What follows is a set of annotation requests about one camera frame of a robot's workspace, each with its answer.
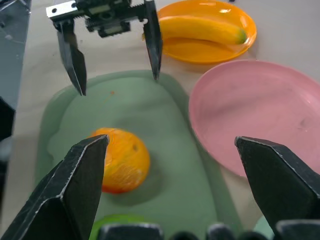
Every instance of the banana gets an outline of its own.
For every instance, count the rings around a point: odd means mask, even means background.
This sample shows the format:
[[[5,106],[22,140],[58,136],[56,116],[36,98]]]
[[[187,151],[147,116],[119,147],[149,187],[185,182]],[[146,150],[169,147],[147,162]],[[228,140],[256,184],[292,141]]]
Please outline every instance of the banana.
[[[187,38],[220,44],[243,44],[247,40],[241,27],[225,21],[196,16],[168,16],[159,20],[162,38]]]

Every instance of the beige table surface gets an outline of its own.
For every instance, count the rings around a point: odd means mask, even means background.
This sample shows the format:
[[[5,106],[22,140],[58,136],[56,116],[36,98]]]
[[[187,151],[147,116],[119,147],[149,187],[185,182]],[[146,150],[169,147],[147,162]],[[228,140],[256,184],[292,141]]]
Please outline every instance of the beige table surface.
[[[156,0],[160,9],[175,0]],[[20,96],[13,133],[13,153],[1,215],[1,232],[9,226],[33,190],[40,122],[51,97],[70,85],[61,63],[56,31],[46,16],[52,0],[33,0],[28,28]],[[242,59],[257,58],[294,67],[320,80],[320,1],[318,0],[236,0],[235,5],[255,20],[258,38]],[[76,21],[80,50],[84,53],[88,78],[123,70],[150,69],[142,25],[132,32],[109,38],[89,33],[83,20]],[[168,57],[163,73],[175,77],[187,93],[212,66],[194,66]],[[252,228],[262,215],[248,182],[222,168],[243,226]]]

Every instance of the orange fruit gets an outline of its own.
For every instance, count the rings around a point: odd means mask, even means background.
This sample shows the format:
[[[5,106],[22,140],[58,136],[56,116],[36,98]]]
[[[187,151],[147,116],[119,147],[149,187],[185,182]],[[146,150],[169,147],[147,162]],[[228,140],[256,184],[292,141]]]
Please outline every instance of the orange fruit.
[[[91,137],[108,135],[102,191],[120,194],[137,188],[146,179],[150,156],[136,135],[117,128],[99,128]]]

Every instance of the pink bowl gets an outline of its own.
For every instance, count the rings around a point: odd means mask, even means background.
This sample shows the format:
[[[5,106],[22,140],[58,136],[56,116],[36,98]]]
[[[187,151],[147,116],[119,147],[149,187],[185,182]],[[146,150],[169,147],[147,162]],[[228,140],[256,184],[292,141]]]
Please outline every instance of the pink bowl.
[[[220,64],[196,83],[191,126],[224,167],[245,177],[236,136],[286,145],[320,174],[320,85],[292,68],[239,60]]]

